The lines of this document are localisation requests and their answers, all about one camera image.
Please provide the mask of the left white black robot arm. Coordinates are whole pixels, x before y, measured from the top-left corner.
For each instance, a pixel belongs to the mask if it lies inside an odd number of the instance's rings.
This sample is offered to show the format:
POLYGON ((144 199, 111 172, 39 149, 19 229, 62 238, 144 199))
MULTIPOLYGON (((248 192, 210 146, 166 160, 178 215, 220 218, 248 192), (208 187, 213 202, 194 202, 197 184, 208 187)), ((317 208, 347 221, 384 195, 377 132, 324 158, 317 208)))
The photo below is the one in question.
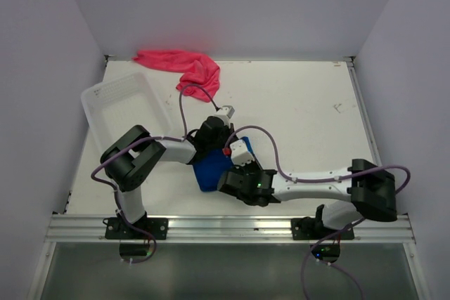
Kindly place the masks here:
POLYGON ((101 165, 91 177, 104 170, 110 179, 118 214, 123 218, 123 233, 133 239, 145 233, 141 185, 158 162, 189 165, 202 192, 217 190, 221 174, 232 166, 222 148, 233 131, 231 122, 212 115, 183 138, 152 136, 146 128, 136 125, 111 145, 101 155, 101 165))

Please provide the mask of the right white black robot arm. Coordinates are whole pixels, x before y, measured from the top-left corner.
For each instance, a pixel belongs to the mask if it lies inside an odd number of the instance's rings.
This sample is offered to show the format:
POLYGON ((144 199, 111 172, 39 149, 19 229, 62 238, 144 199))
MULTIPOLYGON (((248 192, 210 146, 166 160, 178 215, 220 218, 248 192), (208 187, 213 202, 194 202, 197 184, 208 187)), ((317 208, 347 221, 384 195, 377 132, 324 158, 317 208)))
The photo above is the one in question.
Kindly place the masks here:
POLYGON ((364 159, 353 159, 350 167, 329 172, 282 174, 274 169, 247 165, 225 171, 217 190, 253 207, 266 207, 292 200, 333 200, 316 208, 307 227, 321 238, 330 238, 347 224, 368 219, 383 223, 397 220, 395 177, 364 159))

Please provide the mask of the blue towel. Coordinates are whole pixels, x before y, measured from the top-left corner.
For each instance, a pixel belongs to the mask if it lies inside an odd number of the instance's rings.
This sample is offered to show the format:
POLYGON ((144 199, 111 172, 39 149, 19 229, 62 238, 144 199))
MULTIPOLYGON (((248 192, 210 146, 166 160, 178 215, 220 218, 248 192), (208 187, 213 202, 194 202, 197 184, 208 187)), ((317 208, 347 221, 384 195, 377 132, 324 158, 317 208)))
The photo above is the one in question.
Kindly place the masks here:
POLYGON ((231 169, 243 174, 250 172, 252 168, 252 166, 249 169, 236 167, 231 158, 223 153, 224 145, 225 140, 198 147, 194 158, 190 162, 199 188, 204 193, 217 190, 217 185, 224 172, 231 169))

